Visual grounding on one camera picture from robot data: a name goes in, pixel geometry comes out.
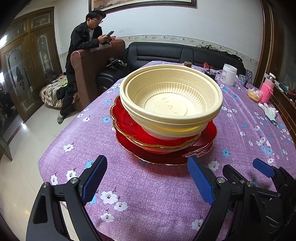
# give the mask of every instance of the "person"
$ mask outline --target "person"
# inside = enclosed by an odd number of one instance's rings
[[[61,124],[64,119],[73,112],[73,96],[77,91],[75,71],[71,64],[71,54],[79,49],[90,49],[99,47],[99,44],[106,44],[111,41],[110,36],[102,34],[102,28],[99,26],[106,14],[100,10],[89,12],[85,17],[85,22],[74,28],[71,34],[70,47],[66,58],[66,76],[68,84],[57,90],[57,99],[63,99],[62,108],[57,118]]]

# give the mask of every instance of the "purple tablecloth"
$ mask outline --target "purple tablecloth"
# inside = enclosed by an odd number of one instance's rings
[[[66,183],[79,177],[98,155],[105,155],[108,169],[86,205],[95,227],[119,241],[191,241],[210,207],[202,200],[187,166],[146,164],[119,145],[110,108],[120,83],[93,101],[52,142],[40,158],[40,174],[53,185]],[[295,177],[292,160],[296,150],[281,117],[276,117],[279,125],[275,127],[242,86],[219,85],[224,100],[214,119],[218,134],[213,149],[201,161],[216,176],[222,176],[223,166],[231,164],[248,180],[271,190],[272,181],[253,168],[253,159],[282,166]],[[226,233],[228,219],[219,239]]]

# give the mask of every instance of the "brown armrest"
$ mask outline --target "brown armrest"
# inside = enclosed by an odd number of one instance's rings
[[[125,42],[122,39],[110,42],[111,47],[90,52],[87,50],[74,51],[71,55],[71,64],[75,70],[75,77],[79,99],[82,108],[88,106],[98,96],[96,77],[106,68],[108,59],[122,59]]]

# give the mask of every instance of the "sneaker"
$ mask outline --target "sneaker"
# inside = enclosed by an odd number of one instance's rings
[[[64,121],[64,117],[63,117],[61,114],[59,114],[59,116],[57,117],[57,122],[58,122],[59,124],[62,124],[63,121]]]

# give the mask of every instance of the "black hair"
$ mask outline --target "black hair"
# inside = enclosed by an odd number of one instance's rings
[[[104,13],[104,12],[101,11],[101,10],[93,10],[93,11],[90,11],[90,12],[86,15],[85,20],[87,21],[88,18],[93,19],[93,18],[98,18],[98,17],[100,17],[100,16],[102,16],[103,18],[105,18],[105,17],[106,17],[106,13]]]

